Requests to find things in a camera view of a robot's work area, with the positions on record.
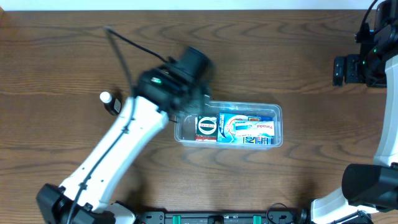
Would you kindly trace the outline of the clear plastic container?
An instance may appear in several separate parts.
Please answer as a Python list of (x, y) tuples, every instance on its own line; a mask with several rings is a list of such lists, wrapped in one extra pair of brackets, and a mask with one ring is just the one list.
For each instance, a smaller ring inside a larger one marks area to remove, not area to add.
[[(224, 142), (196, 141), (196, 121), (198, 116), (217, 116), (220, 113), (267, 116), (271, 117), (275, 125), (275, 134), (271, 145), (263, 144), (234, 144)], [(177, 142), (189, 147), (210, 147), (221, 149), (250, 149), (268, 150), (279, 147), (283, 143), (282, 109), (279, 105), (264, 103), (247, 103), (231, 101), (210, 101), (203, 114), (189, 114), (177, 118), (174, 126), (174, 138)]]

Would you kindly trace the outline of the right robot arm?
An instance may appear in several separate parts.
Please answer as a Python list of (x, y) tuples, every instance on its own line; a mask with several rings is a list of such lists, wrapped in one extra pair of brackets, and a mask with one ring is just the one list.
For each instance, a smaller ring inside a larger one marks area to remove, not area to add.
[(376, 20), (363, 20), (356, 43), (358, 54), (336, 57), (333, 85), (363, 83), (386, 88), (382, 134), (372, 164), (350, 164), (341, 187), (315, 199), (309, 223), (371, 223), (371, 215), (397, 209), (397, 0), (373, 1)]

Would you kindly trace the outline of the dark bottle white cap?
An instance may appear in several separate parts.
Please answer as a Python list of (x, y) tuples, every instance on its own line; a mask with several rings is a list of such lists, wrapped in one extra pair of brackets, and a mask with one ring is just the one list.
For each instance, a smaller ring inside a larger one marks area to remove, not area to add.
[(113, 116), (117, 116), (121, 112), (121, 101), (108, 91), (103, 91), (99, 95), (105, 109)]

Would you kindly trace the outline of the green Zam-Buk tin box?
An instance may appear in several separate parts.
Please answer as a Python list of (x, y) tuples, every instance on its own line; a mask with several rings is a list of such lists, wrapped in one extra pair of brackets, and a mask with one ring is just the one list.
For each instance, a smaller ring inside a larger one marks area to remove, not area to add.
[(196, 135), (208, 139), (216, 139), (218, 134), (217, 116), (198, 116), (196, 121)]

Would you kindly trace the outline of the red small box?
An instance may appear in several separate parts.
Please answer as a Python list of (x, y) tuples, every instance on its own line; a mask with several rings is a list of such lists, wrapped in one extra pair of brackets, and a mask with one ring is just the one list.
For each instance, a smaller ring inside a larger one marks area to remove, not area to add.
[(217, 137), (196, 135), (195, 140), (201, 142), (217, 142)]

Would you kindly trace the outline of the blue cooling patch box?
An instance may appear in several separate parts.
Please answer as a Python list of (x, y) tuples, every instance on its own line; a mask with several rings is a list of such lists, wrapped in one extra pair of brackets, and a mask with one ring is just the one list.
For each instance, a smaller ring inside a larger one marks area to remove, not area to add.
[(263, 144), (271, 145), (273, 138), (264, 137), (237, 137), (235, 123), (239, 121), (273, 121), (271, 117), (220, 113), (218, 121), (218, 142), (234, 144)]

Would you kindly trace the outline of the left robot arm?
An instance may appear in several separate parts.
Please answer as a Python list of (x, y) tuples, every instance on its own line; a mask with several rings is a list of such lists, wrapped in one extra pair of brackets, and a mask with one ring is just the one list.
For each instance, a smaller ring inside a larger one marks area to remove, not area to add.
[(208, 86), (212, 68), (168, 63), (143, 72), (115, 122), (85, 161), (59, 186), (36, 196), (45, 223), (135, 223), (127, 206), (110, 199), (146, 144)]

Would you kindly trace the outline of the white Panadol box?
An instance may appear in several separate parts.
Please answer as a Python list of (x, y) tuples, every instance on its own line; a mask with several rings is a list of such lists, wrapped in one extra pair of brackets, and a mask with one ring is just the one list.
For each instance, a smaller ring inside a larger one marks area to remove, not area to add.
[(234, 125), (237, 137), (273, 138), (275, 134), (273, 121), (239, 121)]

